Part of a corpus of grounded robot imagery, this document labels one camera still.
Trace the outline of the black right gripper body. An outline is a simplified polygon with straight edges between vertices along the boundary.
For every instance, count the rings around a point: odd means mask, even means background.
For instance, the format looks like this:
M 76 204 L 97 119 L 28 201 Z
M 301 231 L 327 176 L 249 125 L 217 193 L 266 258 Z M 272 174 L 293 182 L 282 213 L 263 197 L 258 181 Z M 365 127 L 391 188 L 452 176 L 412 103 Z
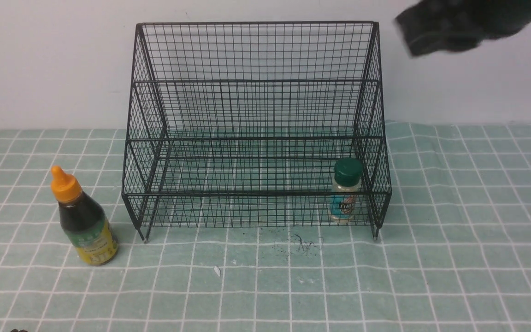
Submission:
M 395 23 L 413 58 L 461 53 L 522 31 L 531 23 L 531 0 L 420 0 Z

